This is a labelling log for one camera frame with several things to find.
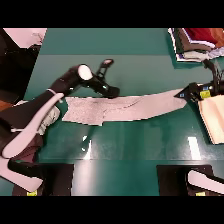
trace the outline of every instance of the pile of clothes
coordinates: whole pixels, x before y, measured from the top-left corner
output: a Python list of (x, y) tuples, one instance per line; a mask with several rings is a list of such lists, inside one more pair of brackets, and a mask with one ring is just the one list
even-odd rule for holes
[(177, 61), (224, 56), (224, 28), (169, 28)]

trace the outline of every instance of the red cloth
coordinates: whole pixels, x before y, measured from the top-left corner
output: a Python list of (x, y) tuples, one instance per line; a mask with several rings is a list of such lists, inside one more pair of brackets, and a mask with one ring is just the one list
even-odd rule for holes
[(212, 37), (209, 28), (185, 28), (192, 40), (203, 40), (216, 44), (218, 41)]

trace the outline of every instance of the yellow label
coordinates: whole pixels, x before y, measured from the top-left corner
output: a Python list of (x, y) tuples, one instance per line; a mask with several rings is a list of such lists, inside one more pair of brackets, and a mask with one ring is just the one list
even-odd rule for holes
[(196, 193), (196, 196), (206, 196), (206, 195), (205, 195), (205, 192), (198, 192)]
[(201, 91), (200, 96), (202, 99), (211, 97), (210, 90)]
[(27, 192), (27, 196), (37, 196), (37, 190), (34, 192)]

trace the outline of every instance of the green table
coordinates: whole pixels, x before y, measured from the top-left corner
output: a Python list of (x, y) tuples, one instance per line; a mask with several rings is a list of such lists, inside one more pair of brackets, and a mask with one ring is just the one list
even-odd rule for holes
[[(85, 63), (96, 71), (106, 58), (115, 60), (107, 82), (119, 87), (121, 96), (159, 93), (212, 79), (201, 63), (176, 62), (165, 28), (48, 29), (25, 99), (39, 95), (69, 67)], [(223, 58), (218, 61), (224, 68)], [(84, 88), (72, 96), (98, 97)], [(102, 127), (62, 122), (67, 104), (57, 106), (61, 116), (47, 130), (39, 162), (75, 163), (75, 195), (158, 195), (156, 165), (191, 164), (188, 137), (197, 138), (202, 159), (193, 163), (211, 164), (215, 175), (224, 177), (224, 147), (210, 144), (196, 105)], [(85, 160), (90, 140), (90, 160)]]

